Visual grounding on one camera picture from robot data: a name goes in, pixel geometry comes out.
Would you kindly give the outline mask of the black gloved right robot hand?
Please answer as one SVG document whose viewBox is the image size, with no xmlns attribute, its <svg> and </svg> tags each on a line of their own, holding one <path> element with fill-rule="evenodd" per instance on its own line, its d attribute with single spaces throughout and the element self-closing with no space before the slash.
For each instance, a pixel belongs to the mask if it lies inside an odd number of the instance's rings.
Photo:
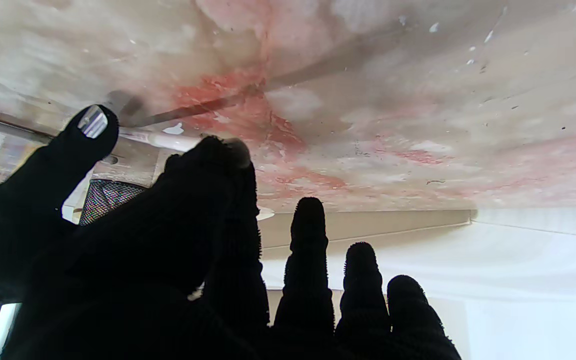
<svg viewBox="0 0 576 360">
<path fill-rule="evenodd" d="M 22 301 L 39 255 L 75 229 L 63 205 L 118 137 L 116 114 L 90 105 L 0 183 L 0 306 Z"/>
</svg>

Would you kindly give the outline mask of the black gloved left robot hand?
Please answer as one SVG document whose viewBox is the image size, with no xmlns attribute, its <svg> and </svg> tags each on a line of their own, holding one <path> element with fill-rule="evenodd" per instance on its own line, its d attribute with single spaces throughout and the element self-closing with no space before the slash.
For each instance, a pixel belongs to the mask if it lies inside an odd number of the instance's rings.
<svg viewBox="0 0 576 360">
<path fill-rule="evenodd" d="M 35 262 L 3 360 L 459 360 L 419 283 L 352 244 L 335 322 L 325 210 L 304 197 L 270 321 L 254 167 L 205 137 Z"/>
</svg>

